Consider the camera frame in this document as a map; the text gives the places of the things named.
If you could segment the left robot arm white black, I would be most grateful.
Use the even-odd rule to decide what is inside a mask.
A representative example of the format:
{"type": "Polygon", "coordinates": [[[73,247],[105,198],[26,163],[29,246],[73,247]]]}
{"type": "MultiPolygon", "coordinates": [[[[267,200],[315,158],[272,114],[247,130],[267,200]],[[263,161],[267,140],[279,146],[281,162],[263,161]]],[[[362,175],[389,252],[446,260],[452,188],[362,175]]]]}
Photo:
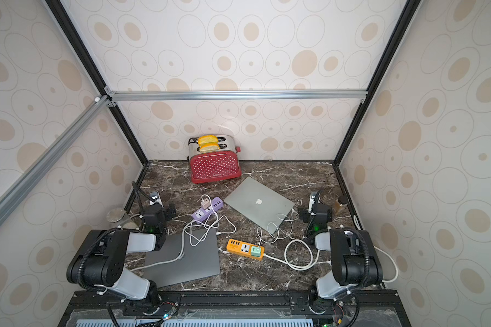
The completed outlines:
{"type": "Polygon", "coordinates": [[[139,277],[124,266],[129,253],[157,252],[167,236],[167,222],[176,217],[174,204],[164,208],[156,203],[144,209],[138,230],[121,227],[92,230],[68,265],[68,282],[122,300],[147,301],[158,305],[161,297],[156,283],[139,277]]]}

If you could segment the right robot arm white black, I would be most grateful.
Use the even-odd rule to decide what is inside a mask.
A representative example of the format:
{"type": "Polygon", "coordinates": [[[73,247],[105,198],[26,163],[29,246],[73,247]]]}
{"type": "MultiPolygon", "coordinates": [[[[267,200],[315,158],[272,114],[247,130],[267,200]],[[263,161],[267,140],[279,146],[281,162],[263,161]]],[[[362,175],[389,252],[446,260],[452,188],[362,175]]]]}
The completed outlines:
{"type": "Polygon", "coordinates": [[[321,202],[298,209],[307,224],[304,242],[318,252],[330,253],[330,271],[310,288],[313,299],[338,300],[349,292],[383,282],[384,273],[368,232],[330,228],[333,209],[321,202]]]}

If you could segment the green charger adapter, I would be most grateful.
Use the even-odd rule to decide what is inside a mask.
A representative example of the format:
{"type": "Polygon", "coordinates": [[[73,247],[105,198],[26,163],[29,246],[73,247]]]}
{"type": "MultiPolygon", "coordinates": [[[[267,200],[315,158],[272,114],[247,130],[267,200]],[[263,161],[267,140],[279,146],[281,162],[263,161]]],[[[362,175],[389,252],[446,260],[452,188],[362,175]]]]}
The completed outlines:
{"type": "Polygon", "coordinates": [[[258,260],[261,260],[264,256],[264,248],[260,246],[251,246],[250,248],[250,255],[252,258],[257,258],[258,260]]]}

